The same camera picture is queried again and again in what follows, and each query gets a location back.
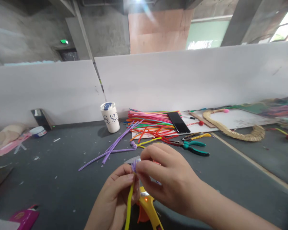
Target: marker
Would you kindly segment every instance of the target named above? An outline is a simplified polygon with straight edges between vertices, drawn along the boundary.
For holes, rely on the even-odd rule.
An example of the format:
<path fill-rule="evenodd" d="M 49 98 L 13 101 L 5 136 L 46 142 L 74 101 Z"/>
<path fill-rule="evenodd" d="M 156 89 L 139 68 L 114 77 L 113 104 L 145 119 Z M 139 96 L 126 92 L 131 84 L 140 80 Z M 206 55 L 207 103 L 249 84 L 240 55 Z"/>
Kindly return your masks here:
<path fill-rule="evenodd" d="M 195 120 L 196 118 L 194 117 L 188 117 L 188 116 L 184 116 L 184 115 L 181 115 L 182 117 L 185 117 L 185 118 L 189 118 L 189 119 L 192 119 L 192 120 Z"/>

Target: hand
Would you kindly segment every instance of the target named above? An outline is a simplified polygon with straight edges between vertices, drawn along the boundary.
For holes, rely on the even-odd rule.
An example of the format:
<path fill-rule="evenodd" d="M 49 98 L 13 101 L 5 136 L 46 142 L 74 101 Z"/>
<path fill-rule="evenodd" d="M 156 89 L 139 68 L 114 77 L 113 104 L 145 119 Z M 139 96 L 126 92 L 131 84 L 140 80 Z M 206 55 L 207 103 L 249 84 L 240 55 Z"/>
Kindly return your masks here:
<path fill-rule="evenodd" d="M 142 151 L 136 171 L 145 190 L 153 198 L 184 216 L 201 218 L 202 198 L 207 184 L 198 178 L 179 152 L 166 144 L 152 144 Z M 162 185 L 151 181 L 150 177 Z"/>
<path fill-rule="evenodd" d="M 121 230 L 126 220 L 127 198 L 133 182 L 132 205 L 140 199 L 139 179 L 130 165 L 118 167 L 102 187 L 84 230 Z"/>

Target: green-handled pliers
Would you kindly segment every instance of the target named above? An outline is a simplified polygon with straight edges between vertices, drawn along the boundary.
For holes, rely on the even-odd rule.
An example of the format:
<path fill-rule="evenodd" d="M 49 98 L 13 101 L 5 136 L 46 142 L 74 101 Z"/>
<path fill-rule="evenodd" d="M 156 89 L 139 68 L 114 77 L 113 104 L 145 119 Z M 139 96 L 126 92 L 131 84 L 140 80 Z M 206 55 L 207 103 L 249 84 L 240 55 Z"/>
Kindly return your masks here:
<path fill-rule="evenodd" d="M 177 146 L 182 146 L 184 149 L 189 150 L 192 153 L 195 153 L 196 155 L 203 156 L 203 157 L 208 157 L 210 154 L 208 152 L 204 152 L 201 150 L 197 150 L 191 145 L 198 145 L 201 147 L 205 147 L 206 144 L 197 142 L 197 141 L 191 141 L 191 142 L 180 142 L 180 141 L 168 141 L 167 143 L 172 144 L 172 145 L 177 145 Z"/>

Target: black phone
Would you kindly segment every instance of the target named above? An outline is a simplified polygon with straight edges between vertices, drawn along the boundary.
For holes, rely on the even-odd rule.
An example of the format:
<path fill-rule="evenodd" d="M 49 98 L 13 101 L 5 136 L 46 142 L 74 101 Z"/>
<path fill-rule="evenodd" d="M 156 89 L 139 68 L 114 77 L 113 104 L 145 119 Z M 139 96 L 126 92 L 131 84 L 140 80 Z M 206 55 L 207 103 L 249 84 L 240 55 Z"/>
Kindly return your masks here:
<path fill-rule="evenodd" d="M 173 123 L 173 125 L 174 125 L 174 127 L 178 133 L 189 133 L 190 132 L 187 125 L 183 122 L 183 120 L 179 116 L 179 113 L 170 112 L 170 113 L 167 113 L 167 115 L 169 116 L 171 122 Z"/>

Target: white partition wall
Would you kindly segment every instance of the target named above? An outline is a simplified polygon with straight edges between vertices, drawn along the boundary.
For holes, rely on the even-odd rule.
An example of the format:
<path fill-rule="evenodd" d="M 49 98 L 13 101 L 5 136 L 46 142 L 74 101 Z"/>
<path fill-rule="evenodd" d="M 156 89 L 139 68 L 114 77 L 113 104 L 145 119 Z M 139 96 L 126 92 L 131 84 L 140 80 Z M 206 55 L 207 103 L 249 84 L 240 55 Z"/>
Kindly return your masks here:
<path fill-rule="evenodd" d="M 195 110 L 288 96 L 288 42 L 96 57 L 120 117 Z"/>
<path fill-rule="evenodd" d="M 91 60 L 0 67 L 0 130 L 14 122 L 37 126 L 35 108 L 54 125 L 102 120 L 104 102 Z"/>

